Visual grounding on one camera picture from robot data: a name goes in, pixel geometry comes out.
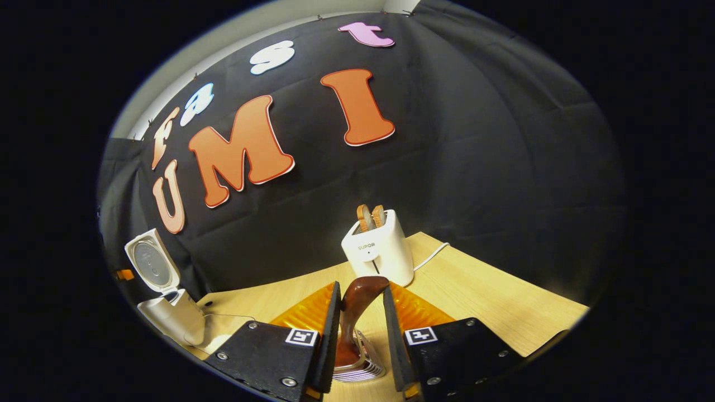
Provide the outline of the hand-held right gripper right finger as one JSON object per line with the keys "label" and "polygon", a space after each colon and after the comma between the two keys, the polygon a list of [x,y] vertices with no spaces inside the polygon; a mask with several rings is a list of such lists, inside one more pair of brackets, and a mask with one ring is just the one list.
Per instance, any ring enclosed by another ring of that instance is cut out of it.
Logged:
{"label": "hand-held right gripper right finger", "polygon": [[471,400],[527,362],[477,318],[455,319],[400,285],[390,283],[383,304],[404,400]]}

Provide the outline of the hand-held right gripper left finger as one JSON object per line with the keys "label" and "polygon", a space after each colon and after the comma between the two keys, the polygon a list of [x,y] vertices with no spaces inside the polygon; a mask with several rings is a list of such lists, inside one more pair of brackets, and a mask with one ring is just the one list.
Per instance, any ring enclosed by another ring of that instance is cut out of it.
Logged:
{"label": "hand-held right gripper left finger", "polygon": [[270,401],[321,401],[330,392],[341,292],[332,282],[270,323],[249,320],[205,362]]}

